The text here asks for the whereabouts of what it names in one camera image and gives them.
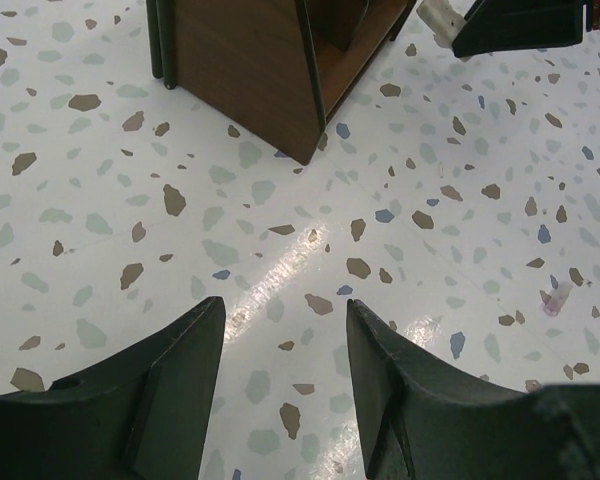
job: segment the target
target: terrazzo floor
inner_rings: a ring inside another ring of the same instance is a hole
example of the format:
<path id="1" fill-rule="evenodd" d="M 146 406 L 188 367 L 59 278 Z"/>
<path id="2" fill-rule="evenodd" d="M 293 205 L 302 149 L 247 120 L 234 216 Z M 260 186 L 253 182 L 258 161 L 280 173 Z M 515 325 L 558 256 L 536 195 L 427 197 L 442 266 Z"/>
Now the terrazzo floor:
<path id="1" fill-rule="evenodd" d="M 205 480 L 364 478 L 349 298 L 510 388 L 600 381 L 600 33 L 463 63 L 414 15 L 304 168 L 148 51 L 142 1 L 0 0 L 0 394 L 207 295 Z"/>

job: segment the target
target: speckled floor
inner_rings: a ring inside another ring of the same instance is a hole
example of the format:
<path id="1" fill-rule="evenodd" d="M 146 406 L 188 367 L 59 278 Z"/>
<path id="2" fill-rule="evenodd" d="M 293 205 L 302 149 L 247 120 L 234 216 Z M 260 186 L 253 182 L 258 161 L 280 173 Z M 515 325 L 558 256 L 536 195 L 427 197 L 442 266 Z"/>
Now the speckled floor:
<path id="1" fill-rule="evenodd" d="M 600 381 L 600 34 L 462 63 L 414 16 L 302 168 L 151 77 L 142 2 L 0 1 L 0 393 L 207 295 L 205 480 L 364 477 L 348 298 L 507 387 Z"/>

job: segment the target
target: brown wooden box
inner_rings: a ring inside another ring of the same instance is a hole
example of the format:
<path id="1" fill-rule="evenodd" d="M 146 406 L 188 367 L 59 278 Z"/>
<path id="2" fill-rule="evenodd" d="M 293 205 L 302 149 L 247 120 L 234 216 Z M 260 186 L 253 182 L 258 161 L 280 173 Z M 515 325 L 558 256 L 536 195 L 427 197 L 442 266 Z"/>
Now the brown wooden box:
<path id="1" fill-rule="evenodd" d="M 416 0 L 147 0 L 153 74 L 303 165 Z"/>

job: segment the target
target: dark green metal leg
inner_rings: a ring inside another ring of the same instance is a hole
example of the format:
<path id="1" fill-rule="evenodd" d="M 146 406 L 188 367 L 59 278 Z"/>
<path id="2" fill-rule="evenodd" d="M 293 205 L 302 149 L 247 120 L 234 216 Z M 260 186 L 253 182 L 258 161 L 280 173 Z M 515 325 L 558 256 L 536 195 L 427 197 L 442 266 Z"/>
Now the dark green metal leg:
<path id="1" fill-rule="evenodd" d="M 149 50 L 151 52 L 151 72 L 155 78 L 162 78 L 162 54 L 160 53 L 160 30 L 158 29 L 157 0 L 147 0 L 147 24 L 149 26 Z"/>
<path id="2" fill-rule="evenodd" d="M 160 53 L 164 86 L 176 88 L 175 39 L 173 28 L 173 8 L 171 0 L 156 0 L 158 10 L 158 30 L 160 33 Z"/>

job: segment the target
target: pink translucent object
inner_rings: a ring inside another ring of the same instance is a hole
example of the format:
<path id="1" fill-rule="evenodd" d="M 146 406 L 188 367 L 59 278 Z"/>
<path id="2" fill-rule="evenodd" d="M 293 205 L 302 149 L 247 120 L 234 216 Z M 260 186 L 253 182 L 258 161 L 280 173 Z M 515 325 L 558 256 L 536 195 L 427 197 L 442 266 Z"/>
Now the pink translucent object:
<path id="1" fill-rule="evenodd" d="M 562 310 L 562 306 L 567 301 L 567 298 L 569 298 L 572 288 L 573 283 L 571 282 L 562 282 L 558 284 L 558 288 L 551 292 L 549 301 L 544 304 L 544 313 L 550 317 L 557 316 L 560 313 L 560 310 Z"/>

